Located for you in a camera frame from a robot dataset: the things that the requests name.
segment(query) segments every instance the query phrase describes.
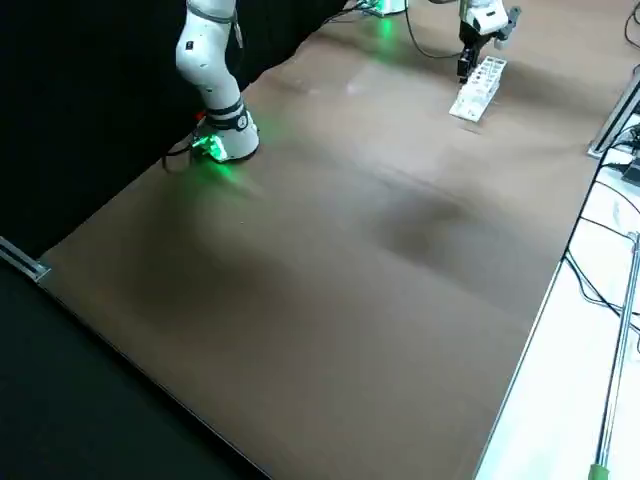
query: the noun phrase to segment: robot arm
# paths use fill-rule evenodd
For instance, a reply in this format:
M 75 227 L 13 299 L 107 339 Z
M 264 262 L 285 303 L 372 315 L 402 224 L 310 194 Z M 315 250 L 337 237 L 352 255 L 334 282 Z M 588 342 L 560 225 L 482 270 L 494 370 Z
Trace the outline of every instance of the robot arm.
M 185 0 L 185 24 L 176 45 L 176 66 L 200 91 L 207 107 L 193 147 L 217 162 L 249 158 L 260 143 L 225 52 L 235 31 L 242 48 L 236 0 Z
M 467 82 L 488 42 L 494 40 L 498 49 L 506 46 L 520 12 L 520 7 L 507 12 L 502 0 L 460 0 L 459 37 L 464 44 L 458 59 L 460 83 Z

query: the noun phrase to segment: green led light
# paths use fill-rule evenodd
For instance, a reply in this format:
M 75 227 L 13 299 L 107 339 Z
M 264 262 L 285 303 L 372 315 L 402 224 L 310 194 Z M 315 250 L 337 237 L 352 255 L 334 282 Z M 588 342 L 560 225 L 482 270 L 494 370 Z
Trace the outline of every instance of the green led light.
M 235 180 L 233 172 L 226 165 L 217 165 L 217 170 L 221 177 L 224 177 L 227 180 Z
M 229 159 L 229 154 L 224 148 L 222 139 L 217 135 L 207 135 L 198 138 L 193 142 L 192 147 L 201 147 L 206 153 L 208 153 L 214 160 L 218 162 L 224 162 Z
M 391 0 L 378 0 L 373 8 L 380 13 L 389 13 L 391 11 Z
M 220 137 L 212 135 L 210 138 L 211 145 L 209 145 L 209 155 L 219 162 L 227 160 L 229 158 L 229 154 L 227 154 L 227 151 L 224 149 L 224 145 L 222 144 Z
M 380 20 L 378 32 L 383 40 L 390 40 L 393 36 L 393 22 L 390 18 Z

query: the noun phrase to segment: metal pole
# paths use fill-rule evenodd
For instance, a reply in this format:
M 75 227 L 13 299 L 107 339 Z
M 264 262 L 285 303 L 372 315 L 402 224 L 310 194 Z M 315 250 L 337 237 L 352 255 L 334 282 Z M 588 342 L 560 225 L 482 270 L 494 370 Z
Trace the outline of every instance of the metal pole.
M 49 267 L 29 257 L 2 236 L 0 236 L 0 261 L 1 260 L 5 260 L 9 265 L 15 267 L 36 283 L 39 283 L 51 270 Z
M 629 282 L 624 296 L 622 312 L 620 314 L 620 330 L 618 332 L 618 342 L 616 344 L 613 367 L 609 386 L 607 388 L 607 403 L 605 405 L 600 436 L 598 438 L 598 448 L 596 450 L 596 466 L 607 468 L 609 461 L 609 451 L 611 449 L 611 438 L 613 433 L 613 423 L 618 404 L 618 393 L 620 391 L 620 381 L 622 379 L 622 369 L 624 367 L 627 353 L 627 339 L 629 328 L 631 327 L 631 314 L 633 313 L 633 301 L 638 283 L 638 273 L 640 272 L 640 235 L 634 234 L 633 238 L 633 259 L 631 260 L 631 271 L 629 272 Z
M 631 118 L 638 103 L 640 103 L 640 68 L 634 73 L 609 118 L 589 145 L 587 153 L 590 157 L 602 159 L 607 148 Z

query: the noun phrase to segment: brown table surface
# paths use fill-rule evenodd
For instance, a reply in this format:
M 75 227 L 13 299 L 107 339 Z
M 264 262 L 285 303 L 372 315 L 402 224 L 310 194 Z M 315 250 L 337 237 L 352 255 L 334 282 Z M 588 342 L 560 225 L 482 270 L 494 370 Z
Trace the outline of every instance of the brown table surface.
M 275 478 L 470 478 L 637 58 L 627 2 L 521 6 L 478 125 L 402 17 L 325 27 L 247 92 L 255 158 L 151 168 L 47 287 Z

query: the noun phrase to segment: robot end effector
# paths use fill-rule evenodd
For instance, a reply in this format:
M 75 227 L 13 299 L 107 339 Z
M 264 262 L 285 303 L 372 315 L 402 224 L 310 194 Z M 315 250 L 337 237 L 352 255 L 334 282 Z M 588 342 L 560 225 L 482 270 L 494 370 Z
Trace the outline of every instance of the robot end effector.
M 520 13 L 520 7 L 512 7 L 507 13 L 502 0 L 460 0 L 459 37 L 464 44 L 458 59 L 460 83 L 467 83 L 488 42 L 494 40 L 498 49 L 506 46 Z

